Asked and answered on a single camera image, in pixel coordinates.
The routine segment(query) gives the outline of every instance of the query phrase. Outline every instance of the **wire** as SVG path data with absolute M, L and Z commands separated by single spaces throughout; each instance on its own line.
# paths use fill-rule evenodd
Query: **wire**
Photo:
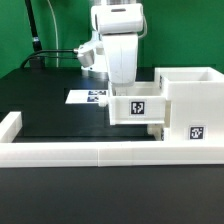
M 74 53 L 74 52 L 73 52 L 73 50 L 42 50 L 42 51 L 34 52 L 22 62 L 22 64 L 20 65 L 20 68 L 23 69 L 30 59 L 38 58 L 38 57 L 40 57 L 40 58 L 56 58 L 56 59 L 77 59 L 77 57 L 59 57 L 59 56 L 40 55 L 43 53 Z
M 53 21 L 54 21 L 54 29 L 55 29 L 55 39 L 56 39 L 56 49 L 58 50 L 59 49 L 59 41 L 58 41 L 58 27 L 57 27 L 57 20 L 56 20 L 56 17 L 55 17 L 55 13 L 54 13 L 54 9 L 52 7 L 52 4 L 50 2 L 50 0 L 47 0 L 48 2 L 48 5 L 50 7 L 50 10 L 51 10 L 51 14 L 52 14 L 52 17 L 53 17 Z M 59 53 L 57 53 L 57 63 L 56 63 L 56 66 L 57 68 L 59 67 Z
M 28 58 L 35 55 L 44 54 L 44 53 L 74 53 L 74 50 L 41 50 L 41 51 L 32 53 L 31 55 L 28 56 Z
M 148 25 L 147 25 L 147 21 L 146 21 L 145 16 L 144 16 L 144 18 L 143 18 L 143 21 L 144 21 L 144 32 L 143 32 L 142 35 L 138 36 L 138 39 L 139 39 L 139 40 L 140 40 L 140 39 L 143 39 L 143 38 L 147 35 L 147 33 L 148 33 Z

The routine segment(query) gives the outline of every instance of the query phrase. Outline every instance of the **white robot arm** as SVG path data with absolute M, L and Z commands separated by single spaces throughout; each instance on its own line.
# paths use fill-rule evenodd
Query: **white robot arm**
M 137 32 L 142 31 L 144 23 L 142 4 L 95 5 L 91 8 L 91 22 L 103 43 L 113 88 L 120 90 L 132 86 L 137 69 Z M 78 58 L 83 67 L 94 64 L 94 48 L 94 44 L 88 43 L 80 46 Z M 115 94 L 125 95 L 124 92 L 117 91 Z

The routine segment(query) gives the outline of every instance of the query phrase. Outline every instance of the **green background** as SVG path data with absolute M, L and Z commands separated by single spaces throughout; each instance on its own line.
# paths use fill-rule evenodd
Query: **green background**
M 87 0 L 51 0 L 61 49 L 91 37 Z M 140 42 L 138 66 L 211 66 L 224 73 L 223 0 L 145 0 L 148 36 Z M 55 48 L 54 25 L 46 0 L 32 0 L 44 49 Z M 25 1 L 0 1 L 0 76 L 32 53 Z M 47 61 L 55 66 L 55 61 Z M 62 61 L 61 66 L 80 66 Z

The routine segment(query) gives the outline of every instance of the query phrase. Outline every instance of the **black table surface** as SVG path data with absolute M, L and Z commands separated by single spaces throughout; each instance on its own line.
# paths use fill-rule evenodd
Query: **black table surface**
M 139 74 L 140 80 L 153 79 L 153 70 Z M 16 142 L 152 140 L 145 126 L 110 129 L 106 109 L 96 105 L 66 108 L 67 90 L 80 87 L 106 89 L 107 84 L 84 79 L 76 69 L 15 70 L 0 80 L 1 119 L 9 111 L 23 112 L 24 129 Z M 83 116 L 94 111 L 95 122 L 103 125 L 98 132 L 78 132 L 87 121 L 77 123 L 76 111 Z M 69 120 L 77 125 L 69 126 Z M 223 211 L 222 165 L 0 169 L 2 224 L 222 224 Z

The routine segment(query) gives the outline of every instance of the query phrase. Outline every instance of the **white border rail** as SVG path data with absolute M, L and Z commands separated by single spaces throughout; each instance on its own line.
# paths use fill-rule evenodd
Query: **white border rail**
M 224 164 L 224 142 L 10 143 L 21 127 L 20 112 L 0 123 L 1 168 Z

